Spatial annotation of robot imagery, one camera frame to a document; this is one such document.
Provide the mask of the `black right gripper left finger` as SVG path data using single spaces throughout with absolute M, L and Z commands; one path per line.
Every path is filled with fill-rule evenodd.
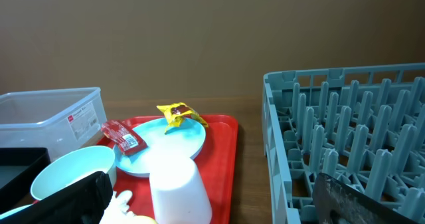
M 108 174 L 97 171 L 1 219 L 2 224 L 74 224 L 101 221 L 112 199 Z

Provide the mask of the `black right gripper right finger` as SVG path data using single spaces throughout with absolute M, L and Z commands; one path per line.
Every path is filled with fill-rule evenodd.
M 319 223 L 415 224 L 326 173 L 317 175 L 313 204 Z

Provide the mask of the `white tissue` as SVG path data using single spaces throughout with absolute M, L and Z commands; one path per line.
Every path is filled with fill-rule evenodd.
M 120 193 L 113 191 L 109 206 L 104 210 L 100 224 L 124 223 L 135 214 L 129 210 L 129 201 L 133 193 L 125 190 Z

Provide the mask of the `pale green bowl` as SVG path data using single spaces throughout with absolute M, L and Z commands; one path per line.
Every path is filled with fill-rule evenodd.
M 97 171 L 108 174 L 115 185 L 115 159 L 115 152 L 107 146 L 75 150 L 44 168 L 31 184 L 30 193 L 34 199 L 42 200 Z

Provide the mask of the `red snack wrapper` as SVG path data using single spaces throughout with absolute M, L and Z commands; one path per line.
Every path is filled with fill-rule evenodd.
M 125 156 L 136 154 L 148 147 L 145 140 L 122 121 L 107 121 L 102 124 L 101 131 L 118 146 L 119 151 Z

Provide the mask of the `light blue bowl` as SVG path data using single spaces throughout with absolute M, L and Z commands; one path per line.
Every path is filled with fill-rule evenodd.
M 22 211 L 22 210 L 24 210 L 24 209 L 26 209 L 26 208 L 28 208 L 30 206 L 31 206 L 31 204 L 24 205 L 24 206 L 20 206 L 20 207 L 14 208 L 12 210 L 9 210 L 9 211 L 7 211 L 5 213 L 2 213 L 2 214 L 0 214 L 0 219 L 4 219 L 4 218 L 6 218 L 6 217 L 8 217 L 10 215 L 13 215 L 15 213 L 18 213 L 18 212 L 20 212 L 20 211 Z

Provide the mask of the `light blue plate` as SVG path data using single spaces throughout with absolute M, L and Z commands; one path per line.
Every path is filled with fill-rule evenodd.
M 125 156 L 114 146 L 116 167 L 135 177 L 148 177 L 155 164 L 164 162 L 173 154 L 191 159 L 198 156 L 206 139 L 206 130 L 202 124 L 186 118 L 179 127 L 166 127 L 165 118 L 134 126 L 132 130 L 147 143 L 147 147 Z

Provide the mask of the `yellow snack wrapper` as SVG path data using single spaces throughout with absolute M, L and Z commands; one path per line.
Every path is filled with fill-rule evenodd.
M 208 128 L 208 123 L 200 116 L 198 112 L 186 105 L 184 102 L 173 103 L 169 105 L 158 105 L 156 108 L 161 111 L 167 121 L 165 134 L 171 128 L 178 128 L 189 117 L 199 122 L 204 128 Z

